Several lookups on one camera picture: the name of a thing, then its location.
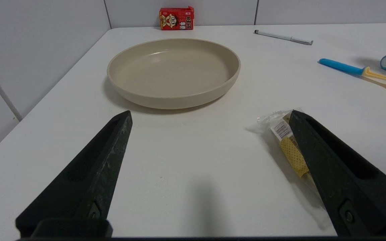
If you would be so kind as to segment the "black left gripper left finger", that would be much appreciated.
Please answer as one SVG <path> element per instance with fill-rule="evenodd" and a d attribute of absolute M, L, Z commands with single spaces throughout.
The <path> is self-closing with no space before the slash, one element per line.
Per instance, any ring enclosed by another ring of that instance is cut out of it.
<path fill-rule="evenodd" d="M 16 218 L 21 238 L 107 238 L 133 119 L 117 114 Z"/>

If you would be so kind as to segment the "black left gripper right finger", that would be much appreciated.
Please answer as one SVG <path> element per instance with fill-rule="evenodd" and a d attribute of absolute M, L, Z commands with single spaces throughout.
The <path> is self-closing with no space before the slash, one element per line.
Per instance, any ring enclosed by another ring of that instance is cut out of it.
<path fill-rule="evenodd" d="M 303 112 L 289 126 L 337 235 L 386 237 L 386 174 Z"/>

